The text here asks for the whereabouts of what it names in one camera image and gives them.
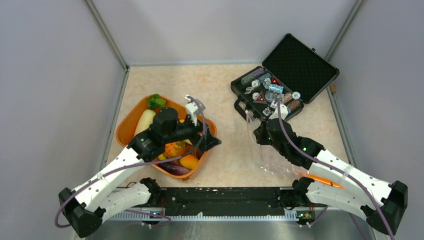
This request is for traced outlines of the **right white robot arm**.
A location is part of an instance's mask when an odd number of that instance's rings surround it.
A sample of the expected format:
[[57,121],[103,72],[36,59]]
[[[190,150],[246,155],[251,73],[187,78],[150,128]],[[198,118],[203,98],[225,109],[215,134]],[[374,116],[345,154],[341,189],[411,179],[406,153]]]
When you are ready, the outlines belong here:
[[336,188],[312,177],[301,177],[293,186],[293,200],[297,205],[312,203],[336,207],[394,238],[408,206],[405,183],[399,180],[389,183],[364,173],[317,141],[296,135],[289,123],[277,118],[263,121],[253,134],[257,144],[272,146],[291,164],[304,168],[311,176],[340,186]]

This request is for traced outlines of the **white radish with leaves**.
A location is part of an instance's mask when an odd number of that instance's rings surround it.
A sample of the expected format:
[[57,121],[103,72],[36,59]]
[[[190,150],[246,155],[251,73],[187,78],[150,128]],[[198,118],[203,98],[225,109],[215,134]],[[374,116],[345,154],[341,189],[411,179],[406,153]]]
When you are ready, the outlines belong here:
[[147,130],[153,123],[154,116],[162,109],[166,107],[167,101],[160,96],[158,93],[152,94],[146,99],[147,109],[144,110],[136,125],[134,136]]

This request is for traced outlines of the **clear zip top bag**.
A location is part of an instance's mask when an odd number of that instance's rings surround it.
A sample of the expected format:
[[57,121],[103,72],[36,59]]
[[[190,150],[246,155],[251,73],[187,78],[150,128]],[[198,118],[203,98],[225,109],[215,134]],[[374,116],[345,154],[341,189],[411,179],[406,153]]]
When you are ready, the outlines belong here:
[[246,135],[251,147],[250,158],[253,160],[255,166],[268,175],[283,179],[305,177],[308,174],[307,170],[291,164],[271,145],[260,145],[257,143],[254,130],[260,126],[261,122],[258,119],[254,119],[248,110],[245,111],[245,114]]

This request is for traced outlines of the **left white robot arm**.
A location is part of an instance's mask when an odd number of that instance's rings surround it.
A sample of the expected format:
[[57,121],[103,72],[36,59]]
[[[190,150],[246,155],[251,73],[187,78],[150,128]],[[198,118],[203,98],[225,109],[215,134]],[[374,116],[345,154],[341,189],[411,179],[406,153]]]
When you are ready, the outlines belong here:
[[133,206],[154,207],[160,202],[159,187],[153,180],[141,181],[121,193],[114,190],[144,166],[158,164],[156,159],[167,144],[190,140],[193,149],[202,152],[221,144],[208,124],[198,120],[202,110],[189,105],[186,111],[184,122],[180,122],[174,108],[162,108],[150,126],[136,134],[111,163],[81,185],[59,192],[57,213],[63,214],[78,237],[92,235],[110,217]]

